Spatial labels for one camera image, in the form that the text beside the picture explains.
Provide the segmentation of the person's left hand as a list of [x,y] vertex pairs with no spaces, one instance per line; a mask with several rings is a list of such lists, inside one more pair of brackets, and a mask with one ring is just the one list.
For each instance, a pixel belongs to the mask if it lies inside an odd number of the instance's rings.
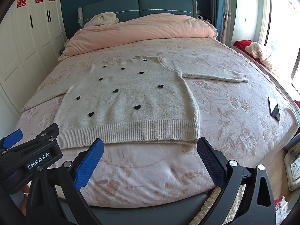
[[29,194],[29,188],[30,187],[28,185],[25,185],[22,188],[22,193],[23,193],[24,199],[23,199],[23,202],[21,204],[20,210],[21,210],[23,215],[26,215],[26,205],[27,205],[27,198],[28,198],[28,194]]

